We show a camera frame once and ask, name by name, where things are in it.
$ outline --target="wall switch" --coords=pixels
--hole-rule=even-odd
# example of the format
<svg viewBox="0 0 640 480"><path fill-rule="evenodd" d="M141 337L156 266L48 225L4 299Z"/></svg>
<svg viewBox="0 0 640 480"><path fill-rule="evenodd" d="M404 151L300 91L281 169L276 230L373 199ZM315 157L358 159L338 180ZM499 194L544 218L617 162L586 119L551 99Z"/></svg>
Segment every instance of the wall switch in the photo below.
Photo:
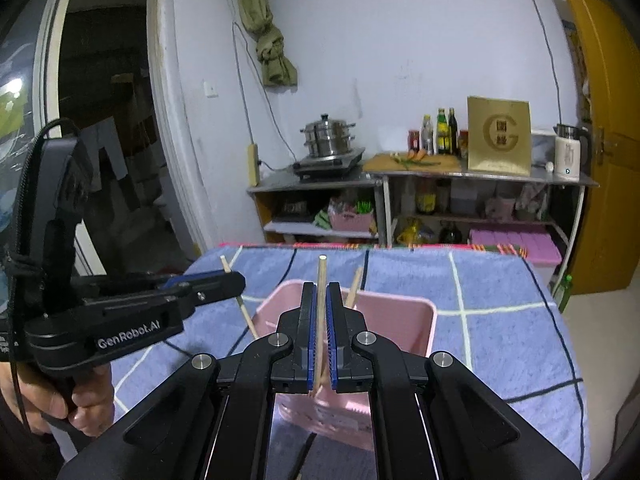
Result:
<svg viewBox="0 0 640 480"><path fill-rule="evenodd" d="M215 86L207 81L203 82L202 85L204 86L204 95L206 95L206 97L218 97L218 91Z"/></svg>

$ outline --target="yellow door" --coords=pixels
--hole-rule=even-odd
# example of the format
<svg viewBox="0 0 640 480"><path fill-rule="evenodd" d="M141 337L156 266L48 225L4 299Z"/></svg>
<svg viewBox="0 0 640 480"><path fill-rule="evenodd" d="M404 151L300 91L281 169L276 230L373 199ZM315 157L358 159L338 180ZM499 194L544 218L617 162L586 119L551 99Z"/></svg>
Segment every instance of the yellow door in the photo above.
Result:
<svg viewBox="0 0 640 480"><path fill-rule="evenodd" d="M607 0L567 0L591 89L594 157L576 294L626 288L640 256L640 52Z"/></svg>

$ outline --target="pink plastic basket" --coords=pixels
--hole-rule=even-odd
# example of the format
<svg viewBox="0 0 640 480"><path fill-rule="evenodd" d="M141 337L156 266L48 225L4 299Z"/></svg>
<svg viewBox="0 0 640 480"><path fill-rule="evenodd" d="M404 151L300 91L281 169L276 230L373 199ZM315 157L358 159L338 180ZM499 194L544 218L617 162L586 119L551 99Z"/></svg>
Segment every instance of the pink plastic basket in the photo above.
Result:
<svg viewBox="0 0 640 480"><path fill-rule="evenodd" d="M258 308L254 325L260 336L273 333L280 314L300 306L301 280L282 283ZM345 300L348 289L342 289ZM436 327L436 307L424 298L359 291L355 310L364 314L367 329L396 343L401 350L428 356ZM315 397L278 394L285 420L307 431L373 451L368 394L336 394L322 386Z"/></svg>
<svg viewBox="0 0 640 480"><path fill-rule="evenodd" d="M366 233L373 221L373 211L364 215L357 213L331 213L329 215L331 227L335 231L351 231Z"/></svg>

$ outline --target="human hand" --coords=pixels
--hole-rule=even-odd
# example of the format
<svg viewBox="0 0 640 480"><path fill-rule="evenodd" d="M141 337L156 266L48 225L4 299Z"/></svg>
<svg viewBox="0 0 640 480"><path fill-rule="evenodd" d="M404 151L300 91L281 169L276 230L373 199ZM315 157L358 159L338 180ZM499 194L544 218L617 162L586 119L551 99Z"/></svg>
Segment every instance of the human hand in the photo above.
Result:
<svg viewBox="0 0 640 480"><path fill-rule="evenodd" d="M62 395L41 373L24 363L18 363L17 367L24 409L33 433L50 433L42 412L55 418L68 418L87 436L99 436L113 424L111 365L94 368L90 375L76 384L71 399L78 408L71 413ZM0 363L0 390L11 411L20 419L9 363Z"/></svg>

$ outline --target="pink bin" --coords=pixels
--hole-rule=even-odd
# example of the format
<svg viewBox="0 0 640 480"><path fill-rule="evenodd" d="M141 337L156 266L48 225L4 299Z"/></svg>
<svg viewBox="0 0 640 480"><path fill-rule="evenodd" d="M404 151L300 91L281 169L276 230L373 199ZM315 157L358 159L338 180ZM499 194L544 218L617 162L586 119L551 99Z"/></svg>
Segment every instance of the pink bin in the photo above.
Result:
<svg viewBox="0 0 640 480"><path fill-rule="evenodd" d="M373 211L364 215L356 213L331 213L329 215L331 228L335 231L369 232L373 221Z"/></svg>
<svg viewBox="0 0 640 480"><path fill-rule="evenodd" d="M542 277L540 286L548 286L554 270L562 262L560 252L542 226L491 226L491 229L471 229L469 239L478 245L519 245L527 250L527 260Z"/></svg>
<svg viewBox="0 0 640 480"><path fill-rule="evenodd" d="M302 280L282 283L258 308L254 325L260 336L273 333L280 314L300 306ZM346 299L348 289L342 289ZM436 327L436 307L424 298L359 291L354 306L364 314L367 329L396 343L401 350L428 356ZM322 386L315 397L278 394L285 420L307 431L373 451L369 395L336 394Z"/></svg>

